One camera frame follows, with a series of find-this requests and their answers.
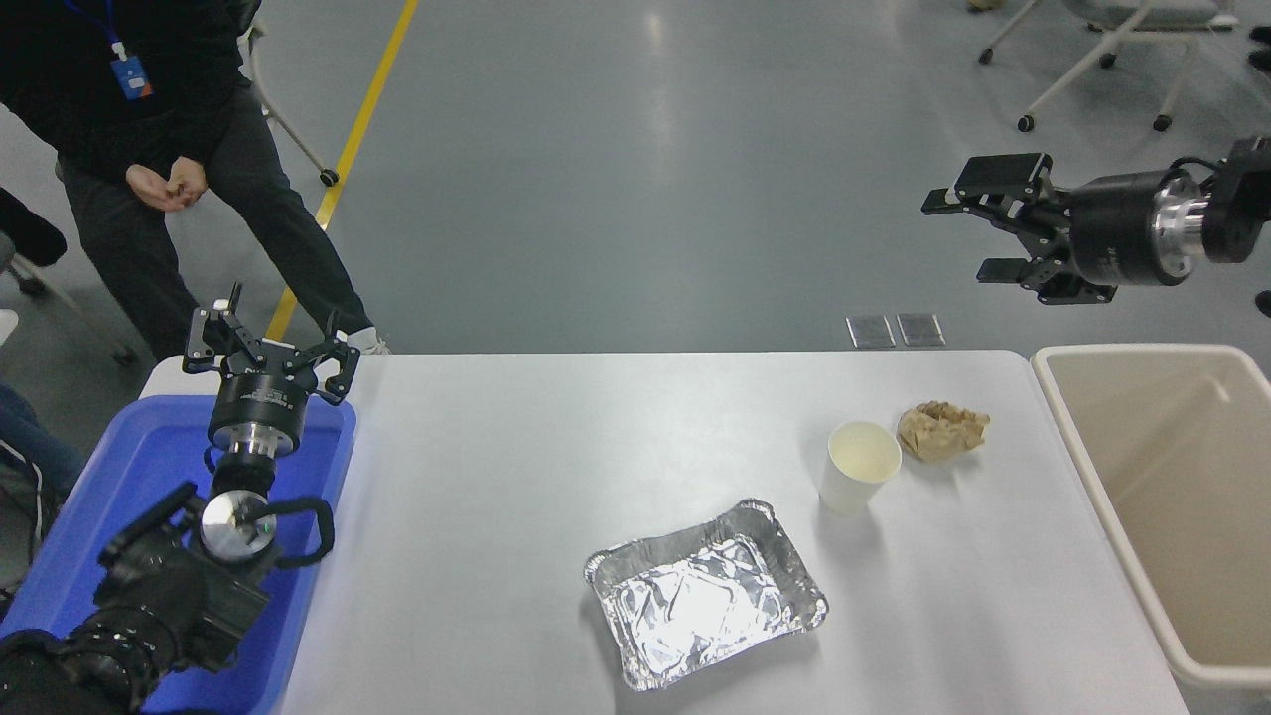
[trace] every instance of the crumpled aluminum foil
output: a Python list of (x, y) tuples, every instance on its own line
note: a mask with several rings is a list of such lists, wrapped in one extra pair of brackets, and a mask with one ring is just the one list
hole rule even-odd
[(583, 578), (636, 691), (815, 629), (829, 612), (771, 505), (754, 499), (704, 525), (597, 551)]

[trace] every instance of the yellow floor line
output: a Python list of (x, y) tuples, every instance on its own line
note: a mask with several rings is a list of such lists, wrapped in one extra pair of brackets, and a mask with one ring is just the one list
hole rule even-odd
[[(402, 8), (397, 27), (393, 28), (393, 37), (389, 38), (389, 44), (384, 48), (384, 56), (380, 57), (380, 66), (375, 70), (371, 86), (366, 89), (362, 108), (357, 112), (353, 128), (348, 132), (348, 141), (344, 142), (344, 150), (341, 151), (339, 161), (336, 163), (339, 183), (327, 189), (327, 193), (323, 194), (322, 204), (318, 206), (318, 212), (314, 213), (314, 218), (318, 220), (322, 230), (327, 230), (327, 225), (330, 224), (330, 216), (336, 212), (336, 204), (339, 203), (339, 196), (344, 192), (348, 174), (353, 170), (353, 159), (357, 157), (357, 151), (362, 147), (362, 138), (366, 136), (366, 128), (375, 114), (375, 105), (380, 102), (384, 84), (389, 79), (389, 72), (393, 71), (393, 62), (397, 61), (398, 50), (402, 47), (402, 41), (405, 39), (405, 30), (411, 27), (411, 18), (414, 17), (414, 9), (418, 4), (418, 0), (407, 0)], [(282, 296), (278, 297), (278, 305), (273, 309), (273, 317), (269, 320), (269, 326), (264, 330), (264, 337), (282, 339), (282, 334), (287, 331), (287, 325), (291, 324), (291, 315), (295, 310), (296, 295), (287, 287), (282, 291)]]

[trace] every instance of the paper cup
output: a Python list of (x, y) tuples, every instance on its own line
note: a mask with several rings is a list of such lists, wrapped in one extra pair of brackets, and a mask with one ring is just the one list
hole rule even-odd
[(830, 434), (821, 502), (844, 517), (859, 514), (900, 470), (900, 444), (873, 423), (846, 423)]

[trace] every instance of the id badge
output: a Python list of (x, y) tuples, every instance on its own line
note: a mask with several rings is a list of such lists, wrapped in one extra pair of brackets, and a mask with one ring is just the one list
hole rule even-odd
[(114, 79), (119, 80), (119, 89), (123, 90), (123, 97), (128, 102), (136, 102), (154, 94), (150, 77), (146, 76), (146, 70), (141, 66), (141, 57), (133, 55), (127, 60), (114, 60), (111, 62), (111, 69), (114, 70)]

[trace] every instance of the crumpled brown paper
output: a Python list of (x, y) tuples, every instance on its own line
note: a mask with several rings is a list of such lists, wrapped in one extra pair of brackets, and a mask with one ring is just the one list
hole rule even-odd
[(924, 403), (901, 415), (896, 438), (923, 462), (939, 462), (984, 444), (986, 427), (988, 415), (948, 403)]

